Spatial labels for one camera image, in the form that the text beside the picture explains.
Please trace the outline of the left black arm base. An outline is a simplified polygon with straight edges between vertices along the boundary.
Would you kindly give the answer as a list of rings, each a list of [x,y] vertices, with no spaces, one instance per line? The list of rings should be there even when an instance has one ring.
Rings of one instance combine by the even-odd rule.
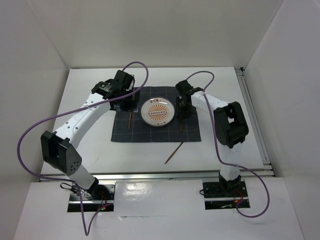
[[[113,212],[114,211],[114,199],[115,199],[115,183],[104,184],[104,189],[99,190],[95,196],[90,195],[87,191],[81,190],[83,211],[84,212],[96,212],[100,209],[101,212]],[[80,213],[81,203],[80,195],[76,186],[70,185],[69,183],[63,182],[60,184],[60,188],[68,190],[69,201],[68,201],[68,213]]]

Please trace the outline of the copper fork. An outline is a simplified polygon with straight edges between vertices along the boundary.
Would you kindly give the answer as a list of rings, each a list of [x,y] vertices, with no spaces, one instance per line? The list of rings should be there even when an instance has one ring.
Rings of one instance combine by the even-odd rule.
[[[131,111],[131,112],[130,112],[130,114],[129,114],[128,129],[130,129],[130,128],[131,128],[132,117],[133,117],[133,112]]]

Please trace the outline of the copper knife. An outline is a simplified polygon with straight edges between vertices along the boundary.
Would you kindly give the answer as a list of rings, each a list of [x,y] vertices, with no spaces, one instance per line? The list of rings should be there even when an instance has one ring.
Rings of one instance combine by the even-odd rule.
[[[168,157],[168,159],[165,161],[165,165],[173,158],[173,156],[177,153],[177,151],[180,149],[180,147],[184,144],[184,142],[181,142],[178,147],[171,153],[171,155]]]

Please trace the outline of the front aluminium rail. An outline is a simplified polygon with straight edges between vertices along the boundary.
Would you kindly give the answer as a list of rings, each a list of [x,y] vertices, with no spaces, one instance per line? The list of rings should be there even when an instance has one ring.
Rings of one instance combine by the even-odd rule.
[[[253,170],[260,177],[274,177],[275,173],[271,165],[265,165],[264,169]],[[216,179],[219,177],[217,170],[210,171],[171,171],[171,172],[147,172],[147,173],[112,173],[94,174],[99,181],[153,181],[153,180],[190,180],[190,179]],[[67,179],[63,175],[49,175],[49,178]],[[253,173],[243,170],[242,178],[255,177]]]

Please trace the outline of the dark grey checked cloth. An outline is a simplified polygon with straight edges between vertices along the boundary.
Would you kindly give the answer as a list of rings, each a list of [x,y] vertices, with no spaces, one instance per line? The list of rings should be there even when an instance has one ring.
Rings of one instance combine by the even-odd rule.
[[[146,124],[140,112],[132,115],[131,127],[128,129],[129,112],[117,111],[114,117],[111,141],[115,143],[178,143],[200,142],[201,134],[196,108],[192,108],[192,116],[183,120],[183,131],[176,117],[165,126]]]

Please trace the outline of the orange sunburst plate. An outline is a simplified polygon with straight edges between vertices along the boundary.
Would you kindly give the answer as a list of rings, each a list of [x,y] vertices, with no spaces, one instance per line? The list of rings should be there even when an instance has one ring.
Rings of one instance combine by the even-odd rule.
[[[175,117],[175,107],[164,97],[153,97],[140,107],[141,119],[149,126],[162,127],[168,125]]]

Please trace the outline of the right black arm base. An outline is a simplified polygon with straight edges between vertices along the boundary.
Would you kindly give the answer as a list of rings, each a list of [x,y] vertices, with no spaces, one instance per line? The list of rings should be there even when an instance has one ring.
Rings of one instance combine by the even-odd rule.
[[[206,210],[227,210],[238,208],[250,208],[247,187],[244,181],[231,191],[224,191],[219,182],[203,182],[199,194],[204,197]]]

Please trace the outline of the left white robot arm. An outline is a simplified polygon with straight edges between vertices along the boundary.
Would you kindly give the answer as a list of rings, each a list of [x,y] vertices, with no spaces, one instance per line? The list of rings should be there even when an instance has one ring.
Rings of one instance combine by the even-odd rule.
[[[107,189],[83,166],[77,148],[85,134],[105,113],[134,110],[138,104],[138,98],[130,95],[134,84],[133,75],[118,70],[114,78],[100,81],[93,87],[81,111],[54,132],[45,131],[40,137],[44,162],[76,182],[81,194],[88,200],[106,193]]]

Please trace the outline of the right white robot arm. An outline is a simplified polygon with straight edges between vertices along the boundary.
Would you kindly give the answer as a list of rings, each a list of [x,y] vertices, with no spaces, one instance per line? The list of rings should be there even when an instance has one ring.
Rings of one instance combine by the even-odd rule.
[[[223,196],[230,196],[241,183],[240,155],[249,127],[242,107],[237,101],[226,102],[194,88],[187,80],[175,85],[176,118],[181,123],[190,118],[195,109],[209,114],[214,123],[217,149],[224,151],[224,160],[218,174],[218,190]]]

